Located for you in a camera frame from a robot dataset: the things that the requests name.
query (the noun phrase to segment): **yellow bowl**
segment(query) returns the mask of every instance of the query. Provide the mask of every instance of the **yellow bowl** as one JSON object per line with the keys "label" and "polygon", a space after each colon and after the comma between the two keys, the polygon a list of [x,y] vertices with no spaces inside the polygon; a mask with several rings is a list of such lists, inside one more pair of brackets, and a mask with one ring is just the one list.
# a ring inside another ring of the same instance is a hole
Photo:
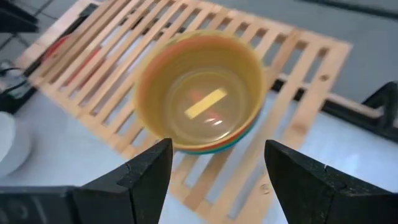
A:
{"label": "yellow bowl", "polygon": [[138,69],[138,117],[184,151],[210,151],[242,136],[266,96],[264,67],[251,46],[218,31],[174,37]]}

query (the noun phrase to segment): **yellow rectangular object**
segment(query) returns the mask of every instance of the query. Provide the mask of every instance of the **yellow rectangular object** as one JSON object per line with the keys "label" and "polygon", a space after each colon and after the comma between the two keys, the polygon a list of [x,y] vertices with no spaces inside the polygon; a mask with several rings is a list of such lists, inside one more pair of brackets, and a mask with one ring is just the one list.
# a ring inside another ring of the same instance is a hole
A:
{"label": "yellow rectangular object", "polygon": [[198,116],[199,114],[201,114],[202,112],[204,112],[206,109],[211,107],[213,104],[220,101],[220,99],[224,98],[225,96],[226,96],[226,92],[220,88],[215,91],[212,91],[209,95],[205,96],[198,103],[195,103],[193,106],[188,108],[185,111],[185,114],[190,119],[193,119],[196,116]]}

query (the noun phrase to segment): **bowl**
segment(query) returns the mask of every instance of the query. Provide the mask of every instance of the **bowl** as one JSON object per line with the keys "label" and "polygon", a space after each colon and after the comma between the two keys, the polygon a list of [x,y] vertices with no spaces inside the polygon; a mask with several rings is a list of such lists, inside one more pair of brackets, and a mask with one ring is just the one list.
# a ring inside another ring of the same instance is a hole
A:
{"label": "bowl", "polygon": [[0,112],[0,177],[24,163],[30,153],[30,137],[24,125],[11,114]]}
{"label": "bowl", "polygon": [[232,35],[198,30],[152,51],[138,68],[138,118],[186,152],[228,148],[247,133],[266,97],[264,67]]}

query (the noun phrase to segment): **wooden dish rack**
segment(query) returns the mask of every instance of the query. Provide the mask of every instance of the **wooden dish rack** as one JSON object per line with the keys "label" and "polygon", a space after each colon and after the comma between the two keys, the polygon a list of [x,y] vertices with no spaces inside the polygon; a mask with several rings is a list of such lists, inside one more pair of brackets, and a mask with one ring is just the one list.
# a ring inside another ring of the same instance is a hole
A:
{"label": "wooden dish rack", "polygon": [[[27,68],[91,2],[78,1],[27,49],[16,64]],[[304,86],[306,93],[280,140],[291,148],[300,149],[319,110],[330,97],[329,91],[349,54],[350,44],[210,2],[109,0],[99,4],[97,10],[70,34],[67,41],[29,79],[95,135],[124,157],[132,158],[153,145],[157,139],[147,133],[141,145],[131,144],[144,131],[138,120],[128,124],[125,133],[120,132],[121,127],[134,115],[135,109],[130,101],[120,105],[130,95],[137,80],[134,70],[127,71],[149,45],[159,45],[178,33],[197,29],[221,29],[240,35],[244,41],[253,44],[261,58],[273,44],[280,45],[269,65],[271,71],[267,76],[267,89],[277,78],[285,80],[285,85],[276,96],[234,175],[225,183],[214,203],[207,201],[206,195],[232,150],[215,154],[192,188],[184,183],[199,157],[185,155],[173,171],[169,191],[209,223],[260,223],[267,215],[273,198],[266,174],[258,178],[238,215],[232,218],[229,211],[257,162],[263,157],[265,140],[274,137],[289,103],[297,90]],[[128,51],[137,40],[138,44]],[[83,66],[91,53],[98,49],[98,53]],[[295,50],[301,51],[301,55],[291,73],[284,75],[283,67]],[[310,83],[304,83],[317,58],[322,61],[315,76]],[[109,121],[112,113],[116,115]]]}

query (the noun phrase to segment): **red object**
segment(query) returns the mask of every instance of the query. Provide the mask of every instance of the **red object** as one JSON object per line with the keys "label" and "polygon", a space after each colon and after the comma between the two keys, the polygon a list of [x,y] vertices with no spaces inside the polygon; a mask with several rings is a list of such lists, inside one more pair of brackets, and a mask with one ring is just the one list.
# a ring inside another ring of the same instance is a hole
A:
{"label": "red object", "polygon": [[[69,38],[69,35],[66,35],[64,37],[61,37],[59,40],[56,41],[51,47],[49,47],[46,51],[46,53],[43,55],[43,62],[48,60],[61,45]],[[101,50],[101,47],[97,47],[96,50],[92,51],[92,53],[88,56],[88,58],[85,60],[85,62],[80,66],[80,68],[73,74],[71,77],[65,82],[65,86],[69,85],[72,80],[79,74],[79,72],[94,58],[94,56]],[[91,76],[94,74],[90,74],[88,78],[85,80],[85,82],[82,84],[82,86],[91,78]]]}

